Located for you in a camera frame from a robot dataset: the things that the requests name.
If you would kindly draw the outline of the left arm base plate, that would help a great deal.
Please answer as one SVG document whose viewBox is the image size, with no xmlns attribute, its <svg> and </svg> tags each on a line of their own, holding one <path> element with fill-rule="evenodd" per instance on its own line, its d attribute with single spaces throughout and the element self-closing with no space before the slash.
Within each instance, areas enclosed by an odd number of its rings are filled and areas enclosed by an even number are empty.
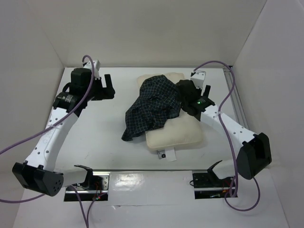
<svg viewBox="0 0 304 228">
<path fill-rule="evenodd" d="M 64 202 L 107 201 L 110 185 L 109 171 L 94 171 L 79 169 L 64 174 Z"/>
</svg>

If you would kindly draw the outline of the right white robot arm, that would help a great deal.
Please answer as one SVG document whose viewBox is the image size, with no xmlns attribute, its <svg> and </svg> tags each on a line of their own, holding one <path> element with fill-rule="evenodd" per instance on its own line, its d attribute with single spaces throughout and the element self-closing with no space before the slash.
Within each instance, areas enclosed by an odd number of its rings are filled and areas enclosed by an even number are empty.
<svg viewBox="0 0 304 228">
<path fill-rule="evenodd" d="M 176 86 L 183 111 L 212 127 L 219 134 L 226 136 L 228 133 L 230 136 L 236 163 L 233 159 L 215 163 L 207 175 L 210 185 L 218 186 L 225 178 L 237 174 L 251 180 L 271 163 L 268 136 L 264 133 L 256 134 L 219 112 L 218 106 L 209 99 L 211 86 L 206 86 L 203 95 L 201 89 L 197 89 L 191 80 L 181 80 Z"/>
</svg>

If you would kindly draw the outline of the dark plaid pillowcase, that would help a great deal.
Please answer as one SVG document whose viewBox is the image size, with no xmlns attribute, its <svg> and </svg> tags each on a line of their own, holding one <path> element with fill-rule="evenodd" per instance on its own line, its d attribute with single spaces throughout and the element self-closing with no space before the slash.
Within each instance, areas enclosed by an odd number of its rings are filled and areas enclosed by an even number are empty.
<svg viewBox="0 0 304 228">
<path fill-rule="evenodd" d="M 139 89 L 139 96 L 125 112 L 125 142 L 151 130 L 164 127 L 169 119 L 177 118 L 181 99 L 177 86 L 165 75 L 147 78 Z"/>
</svg>

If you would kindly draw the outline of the aluminium rail right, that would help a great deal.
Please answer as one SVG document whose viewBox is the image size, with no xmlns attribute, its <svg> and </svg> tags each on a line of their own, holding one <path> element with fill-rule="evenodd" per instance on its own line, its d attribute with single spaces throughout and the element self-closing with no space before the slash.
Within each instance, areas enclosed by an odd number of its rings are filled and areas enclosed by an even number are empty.
<svg viewBox="0 0 304 228">
<path fill-rule="evenodd" d="M 227 85 L 228 85 L 228 89 L 230 90 L 232 88 L 232 83 L 233 83 L 232 74 L 227 68 L 224 68 L 223 71 L 224 71 L 224 75 L 225 75 L 226 82 L 227 82 Z M 240 125 L 242 125 L 243 127 L 248 129 L 249 126 L 247 124 L 247 120 L 246 120 L 246 117 L 245 117 L 243 105 L 241 103 L 239 93 L 238 93 L 238 89 L 237 89 L 236 85 L 234 87 L 234 90 L 233 90 L 232 94 L 230 95 L 230 99 L 231 99 L 231 102 L 232 102 L 232 106 L 233 106 L 236 121 Z"/>
</svg>

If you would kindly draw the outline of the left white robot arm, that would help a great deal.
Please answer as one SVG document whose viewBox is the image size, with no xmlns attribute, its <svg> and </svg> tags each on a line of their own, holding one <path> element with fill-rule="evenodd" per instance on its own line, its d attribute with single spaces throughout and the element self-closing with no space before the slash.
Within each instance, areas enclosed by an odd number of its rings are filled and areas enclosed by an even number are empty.
<svg viewBox="0 0 304 228">
<path fill-rule="evenodd" d="M 100 77 L 92 79 L 88 68 L 75 68 L 71 81 L 67 83 L 53 103 L 49 118 L 50 130 L 43 133 L 36 147 L 23 163 L 15 163 L 12 172 L 21 186 L 45 195 L 55 196 L 61 188 L 70 185 L 87 190 L 96 180 L 92 168 L 76 165 L 71 171 L 55 171 L 60 149 L 83 109 L 89 101 L 113 99 L 115 90 L 110 74 L 104 76 L 106 86 Z"/>
</svg>

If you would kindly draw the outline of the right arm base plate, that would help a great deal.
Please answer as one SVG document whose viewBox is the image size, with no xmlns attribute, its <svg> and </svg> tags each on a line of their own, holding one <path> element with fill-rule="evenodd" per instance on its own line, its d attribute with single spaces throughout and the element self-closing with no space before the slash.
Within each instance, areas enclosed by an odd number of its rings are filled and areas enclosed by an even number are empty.
<svg viewBox="0 0 304 228">
<path fill-rule="evenodd" d="M 194 197 L 200 199 L 220 199 L 229 193 L 232 177 L 219 179 L 213 171 L 195 171 L 189 184 L 194 188 Z"/>
</svg>

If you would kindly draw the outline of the white pillow care label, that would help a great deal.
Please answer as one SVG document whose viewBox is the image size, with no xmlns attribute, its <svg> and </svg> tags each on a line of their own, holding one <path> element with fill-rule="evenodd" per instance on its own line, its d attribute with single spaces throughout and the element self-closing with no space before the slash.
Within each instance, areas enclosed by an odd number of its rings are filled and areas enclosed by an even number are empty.
<svg viewBox="0 0 304 228">
<path fill-rule="evenodd" d="M 169 162 L 176 161 L 176 153 L 174 147 L 168 147 L 157 151 L 159 159 L 166 159 Z"/>
</svg>

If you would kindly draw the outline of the cream pillow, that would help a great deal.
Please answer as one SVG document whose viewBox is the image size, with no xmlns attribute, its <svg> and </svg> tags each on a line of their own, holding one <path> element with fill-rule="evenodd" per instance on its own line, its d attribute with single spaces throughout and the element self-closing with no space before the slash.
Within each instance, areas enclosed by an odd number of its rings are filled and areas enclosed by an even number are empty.
<svg viewBox="0 0 304 228">
<path fill-rule="evenodd" d="M 162 128 L 147 131 L 145 137 L 150 151 L 192 147 L 204 138 L 199 121 L 183 110 L 178 117 L 168 119 Z"/>
</svg>

